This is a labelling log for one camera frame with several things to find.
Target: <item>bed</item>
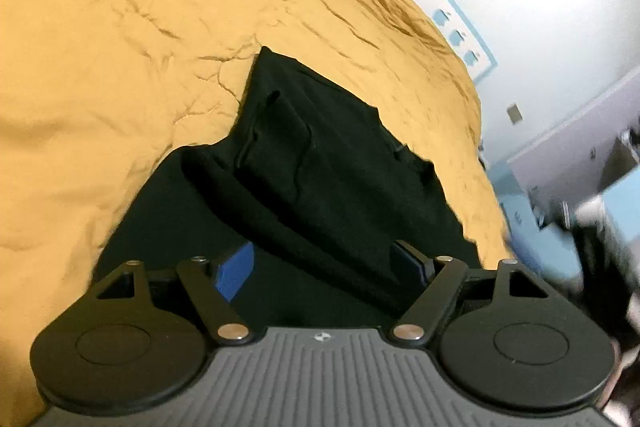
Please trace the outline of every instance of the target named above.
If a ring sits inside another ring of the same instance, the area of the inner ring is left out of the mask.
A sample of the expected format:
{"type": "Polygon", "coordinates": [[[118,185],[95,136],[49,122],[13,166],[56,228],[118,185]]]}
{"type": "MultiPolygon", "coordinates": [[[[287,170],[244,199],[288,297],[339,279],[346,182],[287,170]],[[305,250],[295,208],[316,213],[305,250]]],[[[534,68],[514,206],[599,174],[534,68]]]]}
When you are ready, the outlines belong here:
{"type": "Polygon", "coordinates": [[[41,410],[35,335],[162,159],[228,134],[262,45],[377,107],[433,162],[483,266],[510,255],[476,91],[411,0],[0,0],[0,425],[41,410]]]}

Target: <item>black garment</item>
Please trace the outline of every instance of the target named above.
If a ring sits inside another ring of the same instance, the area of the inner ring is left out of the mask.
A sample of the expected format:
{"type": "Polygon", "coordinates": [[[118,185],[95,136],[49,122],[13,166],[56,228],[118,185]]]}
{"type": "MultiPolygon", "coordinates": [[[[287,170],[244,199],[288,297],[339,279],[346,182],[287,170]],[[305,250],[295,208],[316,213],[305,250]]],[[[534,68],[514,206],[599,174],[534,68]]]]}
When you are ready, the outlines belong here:
{"type": "Polygon", "coordinates": [[[389,266],[396,239],[479,266],[433,165],[377,109],[268,48],[230,135],[162,162],[95,276],[127,259],[154,269],[211,258],[244,239],[259,247],[257,268],[234,307],[252,325],[386,325],[410,304],[389,266]]]}

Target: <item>silver screw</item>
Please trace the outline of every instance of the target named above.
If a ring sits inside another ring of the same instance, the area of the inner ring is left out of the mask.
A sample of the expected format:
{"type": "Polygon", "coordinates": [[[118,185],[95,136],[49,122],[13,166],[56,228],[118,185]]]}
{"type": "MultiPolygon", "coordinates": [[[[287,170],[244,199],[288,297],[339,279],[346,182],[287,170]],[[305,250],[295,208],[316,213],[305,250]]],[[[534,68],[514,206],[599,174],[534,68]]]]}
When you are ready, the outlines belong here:
{"type": "Polygon", "coordinates": [[[400,324],[394,328],[394,337],[403,341],[419,341],[424,330],[415,324],[400,324]]]}
{"type": "Polygon", "coordinates": [[[218,335],[228,341],[241,341],[249,335],[249,328],[244,324],[224,324],[218,328],[218,335]]]}

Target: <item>gray ribbed surface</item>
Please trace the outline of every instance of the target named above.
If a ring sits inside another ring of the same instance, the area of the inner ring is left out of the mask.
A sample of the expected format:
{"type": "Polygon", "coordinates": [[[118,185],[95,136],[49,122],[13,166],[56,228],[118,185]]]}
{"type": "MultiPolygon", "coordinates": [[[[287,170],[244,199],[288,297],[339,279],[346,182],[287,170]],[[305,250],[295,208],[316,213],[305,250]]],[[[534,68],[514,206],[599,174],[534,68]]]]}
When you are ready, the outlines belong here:
{"type": "Polygon", "coordinates": [[[146,412],[92,418],[51,409],[37,427],[610,427],[594,410],[519,419],[460,396],[423,351],[375,330],[270,328],[259,343],[220,349],[200,381],[146,412]]]}

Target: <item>white wall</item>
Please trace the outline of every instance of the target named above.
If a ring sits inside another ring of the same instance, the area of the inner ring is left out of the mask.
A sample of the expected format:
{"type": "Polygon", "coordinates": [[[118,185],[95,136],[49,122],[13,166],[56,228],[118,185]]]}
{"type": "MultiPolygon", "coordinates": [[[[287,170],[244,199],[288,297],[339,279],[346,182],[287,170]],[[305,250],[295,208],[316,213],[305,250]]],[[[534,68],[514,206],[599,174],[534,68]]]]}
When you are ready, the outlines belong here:
{"type": "Polygon", "coordinates": [[[640,64],[640,0],[456,1],[498,62],[478,86],[488,162],[521,150],[640,64]],[[511,103],[524,117],[516,125],[511,103]]]}

